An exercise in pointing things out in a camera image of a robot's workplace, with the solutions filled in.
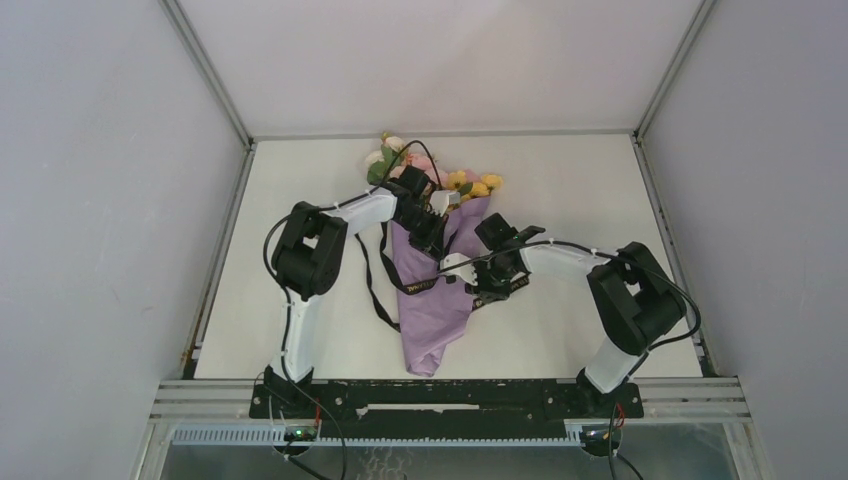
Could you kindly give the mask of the pink wrapping paper sheet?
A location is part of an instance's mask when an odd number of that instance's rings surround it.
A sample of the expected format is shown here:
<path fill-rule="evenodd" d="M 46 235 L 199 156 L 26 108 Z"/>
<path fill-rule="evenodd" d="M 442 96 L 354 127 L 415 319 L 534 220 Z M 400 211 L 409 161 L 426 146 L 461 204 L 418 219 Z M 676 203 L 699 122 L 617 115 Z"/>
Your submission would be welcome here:
<path fill-rule="evenodd" d="M 474 233 L 489 206 L 489 199 L 461 203 L 448 214 L 445 254 L 475 257 L 482 243 Z M 437 275 L 438 261 L 414 249 L 408 232 L 395 221 L 383 228 L 383 240 L 392 253 L 382 255 L 387 274 L 398 289 L 397 303 L 403 353 L 408 373 L 433 376 L 441 365 L 446 346 L 465 332 L 474 310 L 474 297 L 462 282 L 449 283 Z"/>

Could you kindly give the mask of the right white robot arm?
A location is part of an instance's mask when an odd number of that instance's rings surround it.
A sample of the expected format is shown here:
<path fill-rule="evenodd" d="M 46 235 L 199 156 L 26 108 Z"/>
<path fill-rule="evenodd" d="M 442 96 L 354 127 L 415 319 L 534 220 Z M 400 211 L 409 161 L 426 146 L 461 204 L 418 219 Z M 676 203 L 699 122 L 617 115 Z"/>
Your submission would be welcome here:
<path fill-rule="evenodd" d="M 488 301 L 508 299 L 519 275 L 583 278 L 606 338 L 577 376 L 578 402 L 587 414 L 602 416 L 616 405 L 617 390 L 654 350 L 700 330 L 701 310 L 646 245 L 631 242 L 608 253 L 542 239 L 544 231 L 535 225 L 517 230 L 502 215 L 492 214 L 475 229 L 487 254 L 448 254 L 437 273 L 462 280 L 470 293 Z"/>

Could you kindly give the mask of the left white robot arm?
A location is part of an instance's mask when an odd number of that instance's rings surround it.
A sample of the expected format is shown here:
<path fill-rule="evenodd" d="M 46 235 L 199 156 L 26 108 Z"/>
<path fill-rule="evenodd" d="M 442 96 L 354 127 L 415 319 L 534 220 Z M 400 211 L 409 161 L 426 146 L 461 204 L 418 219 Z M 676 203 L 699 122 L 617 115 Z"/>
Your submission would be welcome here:
<path fill-rule="evenodd" d="M 346 242 L 374 225 L 394 222 L 408 233 L 409 244 L 439 262 L 447 255 L 444 237 L 449 210 L 460 194 L 442 186 L 438 176 L 408 167 L 398 178 L 384 173 L 365 192 L 332 205 L 297 203 L 269 230 L 262 257 L 284 296 L 285 326 L 278 352 L 269 362 L 285 379 L 274 404 L 290 417 L 311 407 L 311 388 L 301 383 L 314 370 L 313 337 L 323 296 L 335 284 Z"/>

